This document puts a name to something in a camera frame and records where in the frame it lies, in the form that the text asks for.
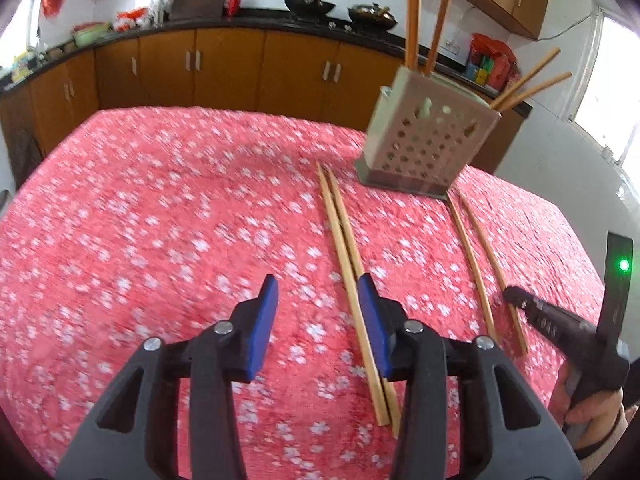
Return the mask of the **right human hand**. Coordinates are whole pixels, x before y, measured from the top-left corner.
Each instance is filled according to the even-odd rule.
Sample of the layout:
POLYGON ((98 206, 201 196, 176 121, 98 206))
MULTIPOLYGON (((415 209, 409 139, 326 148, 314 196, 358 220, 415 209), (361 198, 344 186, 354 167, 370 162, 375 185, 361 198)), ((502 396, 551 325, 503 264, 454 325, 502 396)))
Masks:
POLYGON ((610 435, 623 407, 624 389, 601 390, 571 408, 566 383, 573 372, 569 362, 564 362, 560 367, 548 410, 559 426, 586 426, 582 436, 572 444, 572 448, 578 452, 600 444, 610 435))

